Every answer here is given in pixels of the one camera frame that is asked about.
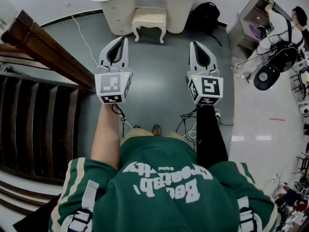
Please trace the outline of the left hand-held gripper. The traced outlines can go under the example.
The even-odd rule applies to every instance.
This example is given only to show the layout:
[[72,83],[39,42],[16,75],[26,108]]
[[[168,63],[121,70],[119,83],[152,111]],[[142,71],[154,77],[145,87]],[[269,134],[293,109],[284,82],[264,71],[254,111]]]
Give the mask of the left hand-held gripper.
[[102,104],[124,103],[132,84],[132,69],[129,67],[127,37],[119,37],[106,45],[100,53],[96,94]]

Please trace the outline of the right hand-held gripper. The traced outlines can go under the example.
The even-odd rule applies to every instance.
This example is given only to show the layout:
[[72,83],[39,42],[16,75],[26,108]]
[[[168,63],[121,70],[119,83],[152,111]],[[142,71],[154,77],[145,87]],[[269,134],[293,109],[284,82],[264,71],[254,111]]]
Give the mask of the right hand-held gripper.
[[189,62],[191,71],[187,73],[187,87],[194,104],[215,105],[223,97],[224,91],[224,80],[219,70],[216,70],[218,64],[215,55],[205,45],[194,41],[190,43]]

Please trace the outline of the cream upholstered stool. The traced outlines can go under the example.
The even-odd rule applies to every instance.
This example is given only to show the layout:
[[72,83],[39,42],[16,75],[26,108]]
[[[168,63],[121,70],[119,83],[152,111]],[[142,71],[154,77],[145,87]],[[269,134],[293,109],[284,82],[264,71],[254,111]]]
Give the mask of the cream upholstered stool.
[[139,41],[138,29],[145,28],[159,28],[161,35],[159,41],[164,43],[164,36],[166,34],[167,11],[154,8],[137,8],[135,10],[132,20],[132,31],[135,35],[135,42]]

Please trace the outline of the person's left forearm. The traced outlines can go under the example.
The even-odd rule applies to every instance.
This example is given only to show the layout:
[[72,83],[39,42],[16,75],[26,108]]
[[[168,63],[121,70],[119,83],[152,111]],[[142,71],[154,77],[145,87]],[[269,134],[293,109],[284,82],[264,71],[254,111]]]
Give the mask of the person's left forearm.
[[101,107],[91,151],[91,159],[119,170],[119,115],[112,110],[110,104],[104,104]]

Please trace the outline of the person's right forearm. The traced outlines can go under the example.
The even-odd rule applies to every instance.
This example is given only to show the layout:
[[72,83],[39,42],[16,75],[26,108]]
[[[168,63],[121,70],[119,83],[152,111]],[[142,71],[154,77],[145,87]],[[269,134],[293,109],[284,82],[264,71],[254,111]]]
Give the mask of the person's right forearm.
[[215,110],[212,105],[197,106],[197,163],[208,169],[228,161],[228,154],[222,138]]

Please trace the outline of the black backpack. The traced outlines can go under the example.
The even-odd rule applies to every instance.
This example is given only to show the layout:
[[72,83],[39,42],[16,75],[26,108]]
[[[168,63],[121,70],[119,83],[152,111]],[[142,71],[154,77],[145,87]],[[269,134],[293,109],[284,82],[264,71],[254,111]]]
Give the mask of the black backpack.
[[212,2],[206,2],[198,5],[189,13],[186,27],[190,30],[200,31],[214,38],[219,46],[223,46],[220,41],[213,36],[213,32],[218,24],[220,11]]

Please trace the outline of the purple item on shelf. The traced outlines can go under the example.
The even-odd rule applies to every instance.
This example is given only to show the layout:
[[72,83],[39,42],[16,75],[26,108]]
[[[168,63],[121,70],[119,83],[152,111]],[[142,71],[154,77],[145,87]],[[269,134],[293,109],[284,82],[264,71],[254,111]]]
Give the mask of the purple item on shelf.
[[259,41],[262,40],[261,31],[258,28],[256,28],[255,26],[253,26],[251,24],[249,25],[249,28],[250,28],[252,34],[255,36],[256,39],[258,39]]

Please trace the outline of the grey wooden shelf unit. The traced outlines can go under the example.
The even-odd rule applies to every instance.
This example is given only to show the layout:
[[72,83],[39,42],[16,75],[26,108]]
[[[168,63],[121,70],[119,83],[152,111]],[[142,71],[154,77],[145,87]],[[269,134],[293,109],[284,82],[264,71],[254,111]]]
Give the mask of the grey wooden shelf unit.
[[250,24],[258,29],[263,27],[267,32],[272,31],[265,11],[267,3],[267,0],[250,0],[242,12],[237,14],[238,20],[228,34],[231,47],[239,45],[254,50],[258,46],[260,41],[252,34]]

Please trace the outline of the black swivel chair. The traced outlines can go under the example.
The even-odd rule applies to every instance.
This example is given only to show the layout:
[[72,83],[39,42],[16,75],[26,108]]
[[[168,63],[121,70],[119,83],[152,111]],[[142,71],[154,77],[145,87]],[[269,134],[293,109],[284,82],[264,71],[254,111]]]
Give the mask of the black swivel chair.
[[271,88],[280,74],[289,70],[298,56],[298,49],[294,46],[279,48],[271,51],[268,61],[264,63],[258,73],[255,75],[253,84],[261,91]]

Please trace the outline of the dark wooden staircase railing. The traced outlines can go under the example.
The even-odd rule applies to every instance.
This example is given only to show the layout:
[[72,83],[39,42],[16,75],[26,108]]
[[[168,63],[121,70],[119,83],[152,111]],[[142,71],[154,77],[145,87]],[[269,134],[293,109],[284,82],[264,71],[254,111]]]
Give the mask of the dark wooden staircase railing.
[[94,87],[94,75],[24,11],[1,36],[0,62],[5,57],[73,82],[0,72],[0,170],[62,184],[77,156],[80,101]]

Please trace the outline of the person's beige trousers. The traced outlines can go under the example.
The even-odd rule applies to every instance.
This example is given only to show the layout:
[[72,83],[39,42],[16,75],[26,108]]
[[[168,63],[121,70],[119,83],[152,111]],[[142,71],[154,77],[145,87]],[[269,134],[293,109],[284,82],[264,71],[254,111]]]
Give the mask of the person's beige trousers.
[[[141,129],[141,128],[135,128],[135,129],[131,129],[124,137],[124,139],[121,141],[121,145],[127,141],[130,138],[133,137],[142,137],[142,136],[155,136],[152,132],[149,132],[147,130]],[[186,143],[186,140],[181,137],[179,134],[177,134],[176,132],[170,132],[168,135],[166,136],[162,136],[159,135],[159,137],[168,137],[168,138],[174,138],[174,139],[178,139],[181,140],[183,142]]]

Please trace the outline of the person's green printed shirt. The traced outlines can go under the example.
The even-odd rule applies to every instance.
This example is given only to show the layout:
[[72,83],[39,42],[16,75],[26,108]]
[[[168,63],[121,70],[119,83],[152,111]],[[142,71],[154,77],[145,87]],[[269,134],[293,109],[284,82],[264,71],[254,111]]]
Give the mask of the person's green printed shirt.
[[69,162],[48,231],[272,232],[277,214],[245,163],[206,169],[187,143],[142,136],[121,146],[119,170]]

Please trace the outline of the cluttered equipment pile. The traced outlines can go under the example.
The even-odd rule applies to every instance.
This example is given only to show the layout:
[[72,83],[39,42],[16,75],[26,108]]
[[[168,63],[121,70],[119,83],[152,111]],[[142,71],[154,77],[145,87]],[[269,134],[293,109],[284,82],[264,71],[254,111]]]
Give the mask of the cluttered equipment pile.
[[301,174],[301,177],[291,185],[278,184],[277,190],[282,189],[284,193],[274,197],[278,211],[274,232],[288,232],[294,225],[302,226],[309,218],[309,155],[296,158],[301,160],[301,166],[293,174]]

